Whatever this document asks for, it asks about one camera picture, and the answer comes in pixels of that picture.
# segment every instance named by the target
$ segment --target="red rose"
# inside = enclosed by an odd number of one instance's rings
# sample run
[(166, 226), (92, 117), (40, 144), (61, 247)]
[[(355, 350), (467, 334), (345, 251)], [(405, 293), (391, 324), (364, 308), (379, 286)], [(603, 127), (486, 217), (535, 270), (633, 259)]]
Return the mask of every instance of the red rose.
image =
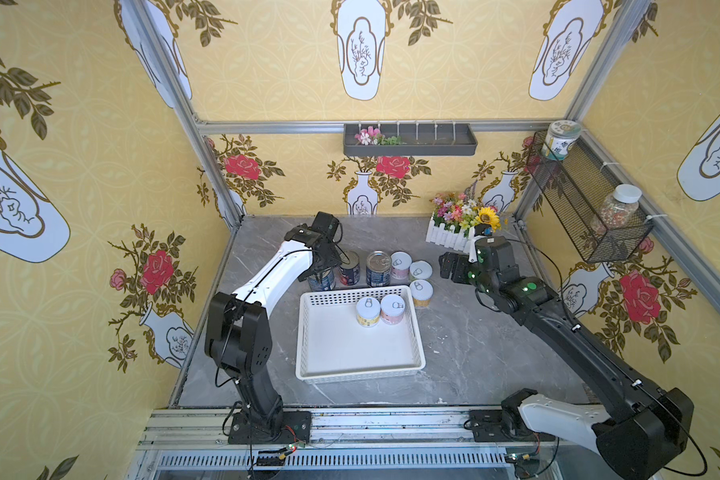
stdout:
[(168, 283), (172, 275), (173, 259), (164, 250), (158, 250), (146, 259), (140, 282), (147, 293), (154, 295), (157, 289)]
[(407, 157), (379, 157), (376, 171), (390, 177), (403, 178), (411, 171), (411, 161)]
[(644, 254), (649, 254), (653, 250), (653, 240), (646, 236), (646, 238), (640, 242), (640, 245), (637, 246), (637, 249)]
[(121, 269), (115, 269), (115, 272), (110, 278), (110, 286), (115, 290), (122, 290), (123, 288), (125, 288), (125, 276), (125, 272), (123, 272)]
[(624, 306), (630, 314), (630, 320), (648, 325), (651, 319), (659, 315), (659, 289), (651, 285), (644, 275), (632, 270), (622, 276), (619, 283), (624, 290)]
[(245, 155), (227, 158), (224, 160), (224, 168), (231, 174), (239, 175), (240, 177), (245, 177), (250, 180), (258, 180), (262, 172), (256, 160), (251, 160)]

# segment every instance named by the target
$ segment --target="sunflower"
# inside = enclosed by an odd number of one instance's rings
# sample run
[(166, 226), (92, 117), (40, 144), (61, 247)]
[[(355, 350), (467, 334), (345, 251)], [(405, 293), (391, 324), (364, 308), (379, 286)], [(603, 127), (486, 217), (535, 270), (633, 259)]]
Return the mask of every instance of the sunflower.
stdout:
[(490, 228), (492, 228), (494, 232), (501, 228), (501, 220), (499, 220), (496, 210), (490, 208), (489, 206), (480, 208), (478, 218), (480, 219), (481, 224), (490, 225)]

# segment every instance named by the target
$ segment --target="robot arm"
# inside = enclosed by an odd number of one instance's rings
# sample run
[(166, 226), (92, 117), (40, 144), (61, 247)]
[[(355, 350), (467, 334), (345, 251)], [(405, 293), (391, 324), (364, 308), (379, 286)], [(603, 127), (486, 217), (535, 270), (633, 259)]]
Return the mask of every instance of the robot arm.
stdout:
[(578, 323), (555, 290), (537, 277), (521, 276), (502, 236), (477, 240), (475, 256), (464, 268), (465, 256), (443, 255), (441, 276), (487, 294), (552, 347), (603, 403), (574, 406), (524, 389), (508, 398), (511, 405), (502, 402), (510, 427), (576, 442), (599, 453), (626, 480), (645, 480), (685, 450), (693, 403), (681, 390), (662, 390)]

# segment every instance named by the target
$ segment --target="white picket fence planter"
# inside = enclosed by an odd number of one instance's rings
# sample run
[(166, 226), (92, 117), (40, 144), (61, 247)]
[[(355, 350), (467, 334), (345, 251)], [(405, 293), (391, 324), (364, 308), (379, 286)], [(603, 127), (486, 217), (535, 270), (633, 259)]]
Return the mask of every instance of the white picket fence planter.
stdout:
[(459, 250), (465, 254), (469, 253), (469, 241), (474, 238), (474, 227), (469, 229), (469, 235), (464, 236), (462, 232), (458, 234), (454, 232), (456, 226), (453, 225), (449, 229), (445, 229), (445, 224), (439, 226), (434, 225), (434, 219), (429, 220), (429, 228), (427, 228), (427, 242), (430, 244), (442, 245), (446, 248)]

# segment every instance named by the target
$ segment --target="can lid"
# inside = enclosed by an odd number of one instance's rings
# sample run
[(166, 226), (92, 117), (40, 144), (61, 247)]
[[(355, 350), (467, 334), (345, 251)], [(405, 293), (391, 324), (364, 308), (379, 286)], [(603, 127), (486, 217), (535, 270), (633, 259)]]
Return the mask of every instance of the can lid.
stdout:
[(420, 260), (411, 264), (411, 275), (413, 278), (426, 280), (432, 276), (432, 265)]
[(411, 266), (411, 256), (405, 252), (394, 252), (392, 254), (392, 268), (405, 270)]
[(375, 318), (382, 311), (382, 304), (372, 296), (364, 296), (358, 300), (357, 311), (363, 318)]
[(614, 190), (614, 198), (623, 204), (634, 204), (642, 196), (643, 191), (634, 185), (622, 184)]
[(385, 252), (382, 252), (381, 250), (376, 250), (375, 252), (368, 255), (367, 263), (368, 267), (374, 272), (385, 272), (392, 264), (392, 258)]
[(578, 138), (581, 125), (573, 120), (555, 120), (550, 124), (549, 131), (557, 138)]
[(405, 312), (405, 300), (400, 295), (386, 295), (382, 298), (382, 310), (389, 316), (400, 316)]
[(357, 264), (360, 264), (360, 256), (355, 252), (348, 250), (338, 256), (342, 259), (342, 268), (353, 268)]
[(411, 296), (420, 301), (429, 300), (432, 298), (434, 289), (432, 284), (426, 280), (414, 280), (411, 282)]

